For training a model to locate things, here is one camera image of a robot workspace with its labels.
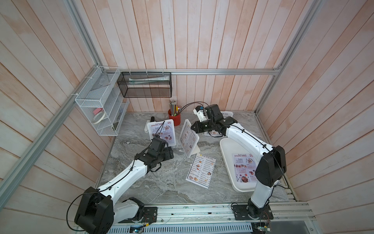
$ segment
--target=gray marble surface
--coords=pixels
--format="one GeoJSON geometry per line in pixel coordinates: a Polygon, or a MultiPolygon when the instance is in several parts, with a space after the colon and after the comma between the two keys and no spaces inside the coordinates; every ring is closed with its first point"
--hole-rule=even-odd
{"type": "MultiPolygon", "coordinates": [[[[100,185],[124,170],[133,160],[136,153],[146,148],[149,135],[144,132],[145,122],[154,116],[156,121],[168,118],[166,113],[127,113],[124,117],[120,132],[103,172],[100,185]]],[[[178,139],[184,120],[188,118],[193,124],[197,116],[192,112],[181,114],[181,124],[175,127],[175,137],[178,139]]],[[[235,112],[234,118],[248,131],[263,139],[256,123],[253,112],[235,112]]],[[[173,147],[174,159],[162,163],[155,173],[149,172],[136,181],[120,198],[136,197],[146,204],[163,203],[231,203],[247,202],[252,192],[236,192],[233,190],[230,178],[223,161],[219,142],[221,138],[213,138],[199,134],[197,143],[201,153],[217,158],[214,173],[209,188],[203,188],[186,181],[186,176],[194,156],[187,158],[179,145],[173,147]]],[[[287,194],[281,187],[274,189],[270,201],[288,201],[287,194]]]]}

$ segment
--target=mounting plate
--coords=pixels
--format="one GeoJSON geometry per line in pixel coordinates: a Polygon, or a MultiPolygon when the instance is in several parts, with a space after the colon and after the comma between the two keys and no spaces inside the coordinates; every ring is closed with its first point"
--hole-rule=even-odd
{"type": "MultiPolygon", "coordinates": [[[[249,215],[248,215],[248,210],[247,210],[247,205],[233,205],[232,209],[234,211],[235,215],[235,220],[253,220],[249,215]]],[[[273,217],[273,212],[270,209],[269,204],[265,207],[261,220],[267,220],[267,215],[269,216],[269,219],[274,219],[273,217]]]]}

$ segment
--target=menu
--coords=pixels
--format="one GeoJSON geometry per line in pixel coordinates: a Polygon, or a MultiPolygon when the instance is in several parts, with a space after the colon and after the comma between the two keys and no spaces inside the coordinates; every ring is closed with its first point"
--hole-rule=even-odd
{"type": "Polygon", "coordinates": [[[209,188],[216,158],[196,154],[186,180],[203,188],[209,188]]]}
{"type": "Polygon", "coordinates": [[[257,182],[256,162],[252,154],[233,154],[236,181],[240,183],[257,182]]]}
{"type": "Polygon", "coordinates": [[[174,121],[172,119],[167,119],[161,127],[163,122],[164,121],[147,123],[149,138],[152,140],[155,134],[158,133],[160,138],[164,139],[169,146],[177,145],[177,141],[175,139],[174,121]]]}
{"type": "MultiPolygon", "coordinates": [[[[223,118],[226,118],[228,116],[232,117],[234,115],[234,113],[232,113],[231,111],[221,111],[222,115],[223,115],[223,118]]],[[[215,137],[215,136],[222,136],[219,132],[217,131],[210,131],[210,132],[204,132],[204,136],[212,136],[212,137],[215,137]]]]}
{"type": "Polygon", "coordinates": [[[179,136],[179,143],[181,144],[182,149],[188,158],[191,157],[192,154],[200,152],[200,149],[197,146],[199,139],[199,135],[197,135],[195,131],[191,130],[191,122],[186,119],[179,136]]]}

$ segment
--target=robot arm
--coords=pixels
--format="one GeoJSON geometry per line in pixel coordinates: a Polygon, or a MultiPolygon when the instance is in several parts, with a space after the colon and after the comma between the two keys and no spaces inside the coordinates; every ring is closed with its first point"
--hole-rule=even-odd
{"type": "Polygon", "coordinates": [[[194,113],[198,116],[191,129],[196,133],[215,130],[222,135],[233,139],[248,152],[251,152],[259,161],[255,175],[259,183],[251,198],[248,200],[248,214],[253,219],[258,219],[262,210],[266,207],[274,185],[286,172],[285,152],[282,147],[273,147],[260,140],[245,130],[234,118],[223,115],[216,104],[205,109],[196,107],[194,113]]]}
{"type": "Polygon", "coordinates": [[[135,155],[131,164],[99,188],[89,187],[82,195],[74,222],[89,234],[107,233],[113,224],[125,219],[142,220],[144,203],[131,197],[116,204],[122,194],[148,172],[156,172],[161,162],[174,158],[166,141],[155,137],[149,147],[135,155]]]}

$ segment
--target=tape roll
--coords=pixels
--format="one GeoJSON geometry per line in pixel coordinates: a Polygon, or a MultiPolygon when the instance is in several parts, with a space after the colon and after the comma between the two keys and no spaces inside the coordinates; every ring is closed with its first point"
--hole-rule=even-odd
{"type": "Polygon", "coordinates": [[[99,111],[99,113],[97,113],[94,117],[93,117],[93,119],[92,119],[92,124],[98,124],[98,123],[100,123],[100,121],[102,121],[104,118],[105,118],[105,112],[104,112],[104,110],[101,110],[101,111],[99,111]]]}

